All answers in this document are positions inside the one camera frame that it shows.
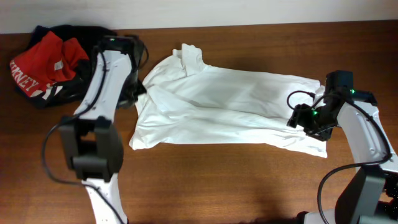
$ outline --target white wall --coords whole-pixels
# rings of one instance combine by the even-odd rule
[[[110,29],[398,19],[398,0],[2,0],[0,33],[36,25]]]

